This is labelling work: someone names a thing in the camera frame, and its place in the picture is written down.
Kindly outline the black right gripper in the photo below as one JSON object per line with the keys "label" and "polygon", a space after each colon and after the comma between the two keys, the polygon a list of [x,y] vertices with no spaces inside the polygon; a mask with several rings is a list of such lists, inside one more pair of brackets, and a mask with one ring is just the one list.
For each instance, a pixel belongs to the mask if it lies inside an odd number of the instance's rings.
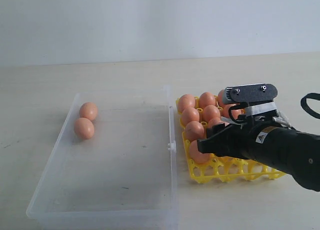
{"label": "black right gripper", "polygon": [[299,170],[299,152],[295,149],[297,132],[277,122],[252,124],[222,123],[210,128],[205,139],[198,139],[199,152],[218,157],[250,159],[277,170]]}

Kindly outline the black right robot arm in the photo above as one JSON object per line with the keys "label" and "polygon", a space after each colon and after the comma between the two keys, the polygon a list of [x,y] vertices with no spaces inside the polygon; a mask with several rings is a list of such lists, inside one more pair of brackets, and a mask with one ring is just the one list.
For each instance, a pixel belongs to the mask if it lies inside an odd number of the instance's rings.
{"label": "black right robot arm", "polygon": [[289,174],[303,188],[320,190],[320,137],[282,127],[270,118],[218,124],[197,140],[201,153],[250,159]]}

